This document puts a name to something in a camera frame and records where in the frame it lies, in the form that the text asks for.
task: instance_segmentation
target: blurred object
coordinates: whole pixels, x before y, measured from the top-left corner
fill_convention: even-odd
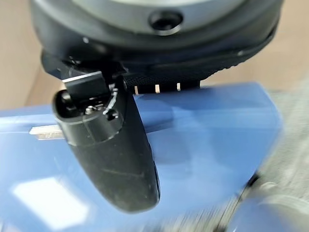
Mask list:
[[[275,183],[258,180],[239,205],[226,232],[306,232],[309,203],[285,195]]]

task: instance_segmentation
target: screw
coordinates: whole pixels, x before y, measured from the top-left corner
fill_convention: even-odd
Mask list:
[[[88,107],[85,109],[85,114],[86,114],[86,115],[90,115],[90,114],[92,114],[93,112],[95,112],[96,110],[97,110],[96,107],[90,105],[90,106],[88,106]]]

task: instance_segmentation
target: metal strip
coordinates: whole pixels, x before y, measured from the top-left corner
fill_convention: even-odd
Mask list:
[[[62,130],[58,125],[33,127],[29,134],[34,135],[38,140],[64,139]]]

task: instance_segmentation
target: black rubber housing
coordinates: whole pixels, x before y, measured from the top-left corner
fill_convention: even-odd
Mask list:
[[[202,80],[244,62],[273,38],[282,3],[247,0],[212,24],[171,36],[113,28],[71,1],[32,0],[31,10],[47,53],[97,69],[104,60],[118,61],[128,85],[138,86]]]
[[[136,104],[129,92],[120,93],[108,119],[103,110],[70,117],[61,100],[53,111],[74,155],[98,191],[118,209],[136,213],[159,201],[159,183],[152,151]]]

